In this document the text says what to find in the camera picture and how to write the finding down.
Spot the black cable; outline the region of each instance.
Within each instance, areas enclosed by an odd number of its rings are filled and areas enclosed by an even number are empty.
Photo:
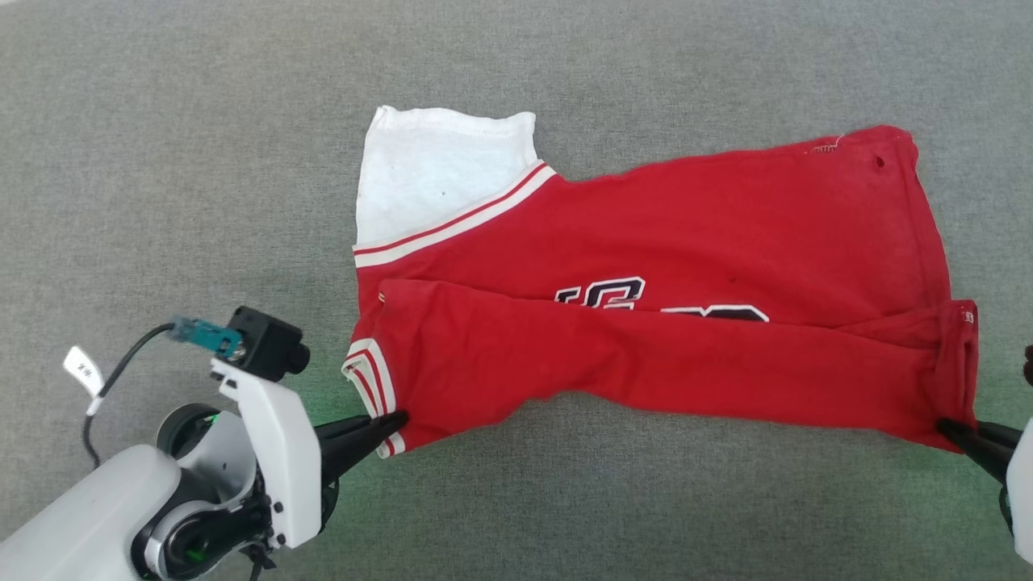
[[[122,361],[120,361],[119,364],[115,366],[115,370],[112,371],[111,375],[108,375],[107,380],[104,381],[104,387],[100,388],[100,391],[97,393],[95,398],[102,398],[107,395],[107,392],[112,391],[112,386],[115,385],[115,381],[119,378],[119,375],[122,375],[122,372],[125,371],[126,365],[129,364],[129,360],[131,360],[133,356],[136,355],[136,351],[138,351],[140,347],[143,347],[148,341],[157,337],[158,335],[161,335],[165,331],[171,331],[176,326],[173,325],[171,323],[159,325],[154,329],[148,331],[146,335],[140,337],[139,340],[136,341],[136,343],[133,346],[129,347],[129,350],[126,351],[126,355],[122,356]],[[97,451],[93,448],[93,444],[90,441],[91,426],[93,426],[93,416],[87,416],[86,420],[83,422],[83,446],[86,448],[86,453],[90,455],[90,459],[93,460],[93,469],[97,469],[100,467],[100,456],[97,455]]]

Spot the blue connector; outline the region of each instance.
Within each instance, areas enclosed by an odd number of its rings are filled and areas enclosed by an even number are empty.
[[[180,315],[173,317],[173,325],[176,327],[168,332],[168,337],[174,341],[193,343],[229,361],[237,361],[244,355],[244,337],[238,331]]]

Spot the gray fabric surface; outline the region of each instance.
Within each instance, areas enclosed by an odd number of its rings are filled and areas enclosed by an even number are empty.
[[[248,304],[306,330],[312,364],[287,384],[314,421],[361,410],[338,368],[380,103],[533,111],[571,179],[905,127],[956,296],[979,303],[977,412],[1023,425],[1031,29],[1028,0],[4,4],[0,538],[88,471],[87,397],[60,366],[73,343],[111,369],[173,313]],[[98,418],[101,454],[221,403],[205,371],[195,349],[149,346]],[[996,493],[961,457],[875,433],[568,395],[364,462],[269,579],[1027,578]]]

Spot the white stripe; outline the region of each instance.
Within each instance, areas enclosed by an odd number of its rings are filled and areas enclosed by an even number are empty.
[[[363,405],[366,406],[366,412],[372,417],[383,416],[380,406],[380,398],[377,397],[376,392],[373,392],[374,399],[370,399],[370,394],[366,392],[366,388],[363,386],[363,380],[352,371],[353,368],[357,368],[363,372],[363,376],[366,377],[367,384],[370,385],[371,390],[376,389],[376,375],[373,374],[373,369],[370,365],[370,361],[365,355],[361,357],[352,357],[352,354],[361,351],[368,348],[373,339],[359,339],[351,344],[348,349],[348,358],[344,360],[344,365],[341,366],[341,372],[344,376],[351,381],[351,385],[355,387],[355,391],[358,392],[358,396],[363,398]]]
[[[531,169],[531,172],[533,172],[535,167],[538,167],[538,165],[539,164],[535,164]],[[469,217],[467,217],[466,219],[464,219],[462,221],[456,222],[455,224],[451,224],[450,226],[448,226],[446,228],[440,230],[440,231],[435,232],[433,234],[428,234],[426,236],[421,236],[419,238],[410,240],[409,242],[406,242],[405,244],[401,244],[399,246],[395,246],[395,247],[388,248],[386,250],[381,250],[379,252],[370,252],[368,254],[355,254],[355,268],[372,267],[372,266],[384,265],[384,264],[387,264],[387,263],[392,263],[394,261],[397,261],[397,259],[401,258],[402,256],[405,256],[407,254],[415,252],[416,250],[419,250],[421,248],[427,248],[428,246],[432,246],[434,244],[437,244],[438,242],[441,242],[443,240],[447,240],[447,239],[449,239],[449,238],[451,238],[451,237],[453,237],[456,235],[462,234],[462,233],[464,233],[464,232],[466,232],[468,230],[477,227],[480,224],[482,224],[482,223],[491,220],[492,218],[495,218],[495,217],[498,217],[498,216],[502,215],[506,211],[514,208],[521,202],[524,202],[525,200],[527,200],[532,193],[534,193],[535,190],[537,190],[539,187],[541,187],[542,184],[544,184],[550,178],[552,178],[555,175],[556,175],[556,172],[552,167],[550,167],[549,165],[545,165],[545,166],[541,167],[541,170],[539,170],[538,173],[535,174],[533,178],[531,178],[530,180],[528,180],[528,182],[526,184],[524,184],[523,186],[521,186],[520,189],[518,189],[516,191],[513,191],[513,193],[510,194],[508,197],[506,197],[506,195],[509,193],[510,190],[512,190],[512,187],[509,187],[509,188],[503,190],[501,193],[499,193],[498,195],[493,196],[491,200],[479,202],[478,206],[487,206],[487,205],[491,204],[494,201],[497,201],[497,200],[500,200],[502,197],[505,197],[505,200],[503,200],[502,202],[499,202],[498,204],[495,204],[494,206],[484,208],[483,210],[478,211],[475,214],[470,215]],[[521,179],[516,180],[515,183],[520,183],[520,181],[523,180],[523,179],[525,179],[526,177],[527,177],[527,175],[522,176]],[[456,215],[449,217],[448,219],[441,220],[437,224],[425,227],[425,228],[422,228],[422,231],[424,232],[432,231],[435,227],[439,227],[442,224],[446,224],[449,221],[455,220],[456,217],[458,217],[458,216],[462,216],[463,214],[469,213],[470,211],[471,210],[469,208],[465,209],[463,211],[460,211]],[[407,234],[406,236],[399,237],[396,240],[403,240],[403,239],[409,238],[411,236],[414,236],[414,233],[410,233],[410,234]],[[363,249],[367,249],[367,248],[376,248],[376,247],[379,247],[379,246],[387,246],[389,244],[390,244],[390,242],[377,242],[377,243],[374,243],[374,244],[362,244],[362,245],[356,244],[355,246],[352,247],[352,250],[358,251],[358,250],[363,250]]]
[[[397,404],[395,401],[395,386],[390,381],[390,372],[387,371],[387,362],[384,361],[384,354],[380,350],[380,345],[377,344],[376,339],[370,339],[370,344],[367,345],[367,348],[373,354],[373,366],[376,367],[380,375],[380,388],[384,392],[384,414],[390,414],[395,411]]]
[[[402,439],[402,434],[395,432],[388,436],[387,439],[389,439],[392,446],[395,447],[395,454],[390,453],[390,447],[387,446],[387,442],[385,441],[377,447],[377,456],[386,459],[405,452],[405,440]]]

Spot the screw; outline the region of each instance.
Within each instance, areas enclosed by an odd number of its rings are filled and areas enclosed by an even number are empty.
[[[233,349],[233,353],[229,355],[229,361],[237,363],[238,361],[244,359],[244,356],[248,355],[248,350],[244,348],[244,344],[241,343]]]

